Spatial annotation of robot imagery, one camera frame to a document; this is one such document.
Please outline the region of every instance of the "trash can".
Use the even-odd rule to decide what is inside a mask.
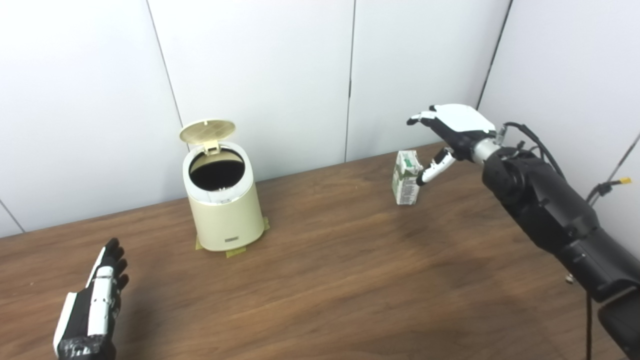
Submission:
[[[264,221],[253,169],[238,144],[222,142],[236,130],[227,120],[185,126],[180,139],[195,148],[182,164],[198,241],[210,251],[227,251],[258,240]]]

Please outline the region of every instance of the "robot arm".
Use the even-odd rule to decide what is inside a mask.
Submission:
[[[61,360],[114,360],[111,342],[120,312],[120,292],[129,282],[122,275],[127,261],[118,239],[105,245],[83,290],[69,293],[62,307],[53,349]]]
[[[457,160],[483,166],[483,183],[541,249],[553,254],[605,305],[598,317],[629,359],[640,359],[640,263],[613,240],[593,208],[530,151],[503,147],[495,128],[470,106],[432,106],[410,118],[430,127]]]

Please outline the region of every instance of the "open lid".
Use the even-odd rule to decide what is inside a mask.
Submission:
[[[218,140],[229,137],[236,125],[228,120],[201,120],[182,128],[180,139],[192,145],[203,145],[206,155],[220,153]]]

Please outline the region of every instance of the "wooden table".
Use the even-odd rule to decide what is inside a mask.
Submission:
[[[131,276],[120,360],[583,359],[583,290],[480,168],[457,163],[397,206],[395,158],[259,183],[271,229],[228,259],[194,250],[186,199],[0,240],[0,359],[54,359],[65,295],[112,236]],[[623,357],[594,332],[595,359]]]

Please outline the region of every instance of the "trash can lid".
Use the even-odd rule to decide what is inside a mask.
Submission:
[[[236,125],[228,120],[200,120],[192,122],[180,131],[180,139],[193,145],[222,140],[236,130]]]

